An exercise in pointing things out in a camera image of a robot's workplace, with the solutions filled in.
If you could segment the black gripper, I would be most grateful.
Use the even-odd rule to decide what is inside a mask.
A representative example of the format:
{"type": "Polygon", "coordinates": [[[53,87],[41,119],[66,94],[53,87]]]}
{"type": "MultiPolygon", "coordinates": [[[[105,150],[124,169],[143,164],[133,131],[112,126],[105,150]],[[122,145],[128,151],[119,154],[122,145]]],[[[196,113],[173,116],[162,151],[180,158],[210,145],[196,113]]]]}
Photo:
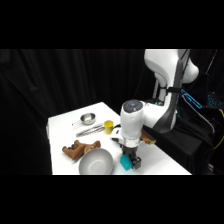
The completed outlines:
{"type": "MultiPolygon", "coordinates": [[[[138,147],[127,147],[125,145],[122,146],[122,153],[127,154],[129,157],[136,157],[138,147]]],[[[141,167],[141,158],[136,157],[133,161],[133,166],[135,169],[138,169],[141,167]]]]}

